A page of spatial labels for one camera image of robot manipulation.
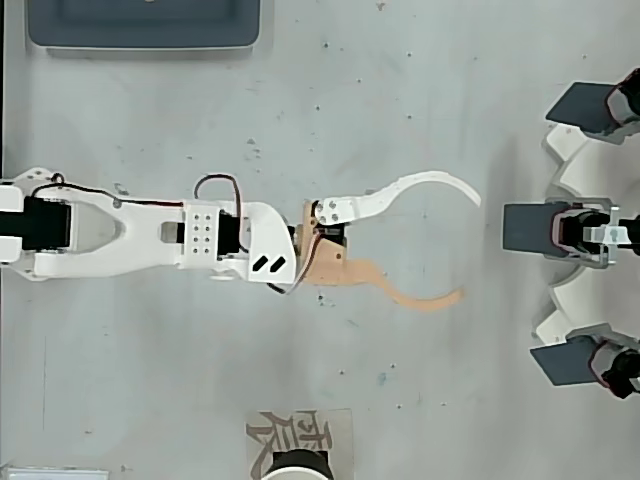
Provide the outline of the tan gripper black servo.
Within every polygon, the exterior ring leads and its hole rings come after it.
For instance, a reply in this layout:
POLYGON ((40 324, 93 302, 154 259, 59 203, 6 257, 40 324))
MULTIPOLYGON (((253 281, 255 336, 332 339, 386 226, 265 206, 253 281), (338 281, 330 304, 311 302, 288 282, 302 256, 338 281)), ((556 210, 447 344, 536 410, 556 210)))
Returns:
POLYGON ((396 289, 371 260, 349 259, 348 223, 377 216, 406 190, 419 184, 437 183, 456 189, 480 207, 479 192, 466 181, 444 171, 423 171, 400 177, 391 184, 361 196, 327 197, 306 201, 302 222, 295 229, 294 249, 298 254, 301 283, 317 286, 371 284, 380 288, 396 304, 420 312, 435 312, 454 306, 464 297, 456 288, 433 298, 415 298, 396 289))

